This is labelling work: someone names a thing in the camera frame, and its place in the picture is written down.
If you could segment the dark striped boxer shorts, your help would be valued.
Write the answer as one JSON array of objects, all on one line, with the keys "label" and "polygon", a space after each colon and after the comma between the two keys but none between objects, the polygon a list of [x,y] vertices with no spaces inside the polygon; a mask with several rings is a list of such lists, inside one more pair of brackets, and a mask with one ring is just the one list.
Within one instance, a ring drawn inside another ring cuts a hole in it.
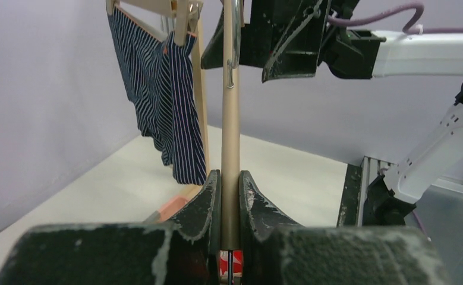
[{"label": "dark striped boxer shorts", "polygon": [[178,183],[203,185],[206,162],[190,59],[196,36],[188,33],[184,46],[174,42],[173,33],[158,40],[118,7],[108,21],[138,130],[153,138],[162,163],[172,166]]}]

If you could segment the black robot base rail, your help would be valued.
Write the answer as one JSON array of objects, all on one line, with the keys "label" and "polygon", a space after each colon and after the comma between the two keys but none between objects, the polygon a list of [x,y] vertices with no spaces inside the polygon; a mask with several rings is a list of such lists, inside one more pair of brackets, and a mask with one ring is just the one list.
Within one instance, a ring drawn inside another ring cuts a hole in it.
[{"label": "black robot base rail", "polygon": [[359,166],[347,164],[344,186],[339,206],[337,227],[361,226],[366,189],[379,175],[382,169],[392,163],[365,156]]}]

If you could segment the wooden hanger holding striped boxers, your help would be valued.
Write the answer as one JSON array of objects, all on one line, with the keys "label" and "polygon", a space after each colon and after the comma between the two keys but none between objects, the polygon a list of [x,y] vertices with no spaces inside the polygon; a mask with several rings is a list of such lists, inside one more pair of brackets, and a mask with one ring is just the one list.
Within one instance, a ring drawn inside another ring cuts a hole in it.
[{"label": "wooden hanger holding striped boxers", "polygon": [[[139,7],[143,10],[151,11],[155,14],[175,19],[175,31],[173,35],[174,43],[180,47],[186,45],[187,37],[192,34],[200,18],[203,8],[202,1],[189,0],[126,0],[126,3]],[[120,7],[120,2],[116,0],[106,0],[106,12],[112,16],[115,11],[123,13],[137,26],[147,31],[151,36],[159,41],[164,41],[165,36],[160,31],[142,22],[135,16]]]}]

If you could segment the wooden hanger holding red underwear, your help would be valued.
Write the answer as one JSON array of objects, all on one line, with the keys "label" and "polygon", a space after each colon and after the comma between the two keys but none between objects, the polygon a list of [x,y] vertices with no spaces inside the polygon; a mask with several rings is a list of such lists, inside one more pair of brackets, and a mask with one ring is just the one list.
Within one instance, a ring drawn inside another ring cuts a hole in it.
[{"label": "wooden hanger holding red underwear", "polygon": [[240,248],[240,44],[242,1],[223,1],[221,249]]}]

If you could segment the red printed underwear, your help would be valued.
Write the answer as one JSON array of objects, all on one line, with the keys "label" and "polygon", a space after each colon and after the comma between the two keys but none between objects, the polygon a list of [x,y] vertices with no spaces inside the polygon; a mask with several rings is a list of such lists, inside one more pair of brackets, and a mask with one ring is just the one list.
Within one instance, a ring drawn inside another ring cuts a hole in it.
[{"label": "red printed underwear", "polygon": [[232,284],[241,284],[242,278],[242,251],[235,250],[230,255],[228,251],[220,251],[219,278],[220,284],[229,284],[229,264],[231,265]]}]

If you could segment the pink perforated plastic basket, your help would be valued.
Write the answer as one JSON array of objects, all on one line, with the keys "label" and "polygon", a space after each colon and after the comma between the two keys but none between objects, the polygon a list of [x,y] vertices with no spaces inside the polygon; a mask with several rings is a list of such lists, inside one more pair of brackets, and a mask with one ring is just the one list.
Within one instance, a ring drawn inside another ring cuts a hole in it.
[{"label": "pink perforated plastic basket", "polygon": [[185,196],[176,195],[170,201],[162,205],[158,210],[149,215],[143,223],[161,223],[179,212],[179,210],[182,209],[188,202],[189,199]]}]

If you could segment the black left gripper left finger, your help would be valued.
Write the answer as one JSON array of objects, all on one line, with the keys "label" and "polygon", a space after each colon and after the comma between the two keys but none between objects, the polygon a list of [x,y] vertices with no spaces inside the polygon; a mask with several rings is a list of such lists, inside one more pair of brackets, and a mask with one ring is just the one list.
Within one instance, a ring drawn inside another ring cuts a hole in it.
[{"label": "black left gripper left finger", "polygon": [[201,190],[170,221],[190,245],[201,243],[206,252],[220,251],[221,172],[211,170]]}]

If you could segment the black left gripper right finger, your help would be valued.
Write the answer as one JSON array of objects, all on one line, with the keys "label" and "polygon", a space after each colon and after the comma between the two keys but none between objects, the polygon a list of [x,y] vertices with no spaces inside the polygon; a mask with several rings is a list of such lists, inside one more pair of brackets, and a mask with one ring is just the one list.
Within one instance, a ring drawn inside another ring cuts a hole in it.
[{"label": "black left gripper right finger", "polygon": [[273,235],[267,250],[289,251],[289,237],[279,230],[280,227],[299,226],[300,224],[286,215],[258,188],[248,170],[242,170],[239,178],[240,232],[241,246],[244,252],[251,252],[254,247]]}]

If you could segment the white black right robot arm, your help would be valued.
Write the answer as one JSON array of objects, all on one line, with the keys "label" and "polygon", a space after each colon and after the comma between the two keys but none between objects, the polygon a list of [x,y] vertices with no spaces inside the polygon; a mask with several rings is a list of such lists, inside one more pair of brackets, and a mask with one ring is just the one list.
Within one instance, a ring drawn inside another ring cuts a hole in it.
[{"label": "white black right robot arm", "polygon": [[334,226],[347,165],[364,156],[397,163],[442,119],[461,77],[261,82],[240,68],[241,168],[305,226]]}]

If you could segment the wooden clothes rack frame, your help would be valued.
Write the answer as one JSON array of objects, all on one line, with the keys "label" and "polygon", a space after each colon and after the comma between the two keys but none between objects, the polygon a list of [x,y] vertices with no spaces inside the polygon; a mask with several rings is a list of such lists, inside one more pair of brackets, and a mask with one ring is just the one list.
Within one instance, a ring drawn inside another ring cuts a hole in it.
[{"label": "wooden clothes rack frame", "polygon": [[[209,154],[209,138],[207,128],[207,91],[206,91],[206,76],[205,71],[201,68],[201,56],[203,53],[203,39],[201,38],[203,28],[202,22],[199,20],[195,29],[197,35],[196,43],[191,53],[193,63],[193,83],[194,83],[194,100],[196,104],[197,114],[199,117],[199,127],[203,142],[203,150],[205,155],[206,172],[210,172],[210,154]],[[196,194],[201,190],[198,185],[186,185],[179,194],[183,195],[191,201]]]}]

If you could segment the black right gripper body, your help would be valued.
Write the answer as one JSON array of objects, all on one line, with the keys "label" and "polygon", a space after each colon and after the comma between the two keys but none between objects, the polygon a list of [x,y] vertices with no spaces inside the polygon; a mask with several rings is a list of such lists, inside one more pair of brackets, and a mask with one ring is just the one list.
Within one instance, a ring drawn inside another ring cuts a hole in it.
[{"label": "black right gripper body", "polygon": [[371,79],[379,47],[386,41],[385,37],[370,30],[351,30],[329,22],[333,13],[336,18],[351,19],[358,3],[359,0],[322,1],[319,8],[325,27],[317,64],[325,62],[331,73],[340,79]]}]

